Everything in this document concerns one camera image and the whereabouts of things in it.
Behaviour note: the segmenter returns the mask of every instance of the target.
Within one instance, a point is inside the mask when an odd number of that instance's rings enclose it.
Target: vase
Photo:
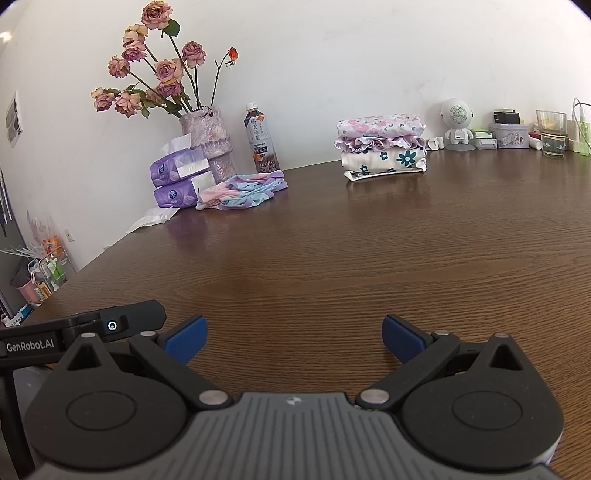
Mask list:
[[[236,175],[230,158],[232,152],[230,135],[223,124],[219,108],[206,107],[196,112],[187,113],[178,121],[183,129],[183,134],[191,134],[191,148],[199,145],[203,147],[216,183]]]

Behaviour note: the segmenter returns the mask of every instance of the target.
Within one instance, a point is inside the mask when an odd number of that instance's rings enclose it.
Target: white robot-shaped speaker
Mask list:
[[[447,150],[474,150],[476,147],[470,145],[470,139],[474,135],[468,130],[474,113],[468,104],[458,98],[450,98],[441,106],[441,118],[450,128],[445,133],[449,143],[445,146]]]

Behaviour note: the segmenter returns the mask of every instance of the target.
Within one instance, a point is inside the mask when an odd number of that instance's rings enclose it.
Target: triangular cutout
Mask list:
[[[491,367],[503,368],[505,370],[523,370],[515,355],[513,355],[506,345],[501,345],[496,349],[495,356],[492,358]]]
[[[83,345],[68,366],[69,371],[100,367],[100,360],[90,345]]]

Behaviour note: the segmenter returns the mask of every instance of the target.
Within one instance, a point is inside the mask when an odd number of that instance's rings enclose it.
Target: wall outlet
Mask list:
[[[74,235],[72,235],[72,230],[70,230],[69,228],[64,228],[64,234],[69,242],[73,242],[74,240],[76,240],[74,238]]]

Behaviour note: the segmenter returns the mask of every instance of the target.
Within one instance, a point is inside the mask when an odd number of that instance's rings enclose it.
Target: brown wooden tabletop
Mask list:
[[[187,209],[109,248],[34,313],[157,299],[171,327],[203,313],[191,366],[243,390],[355,395],[396,368],[397,313],[467,341],[509,332],[562,406],[553,468],[591,455],[591,181],[578,154],[433,152],[425,174],[348,182],[340,163],[285,173],[239,211]]]

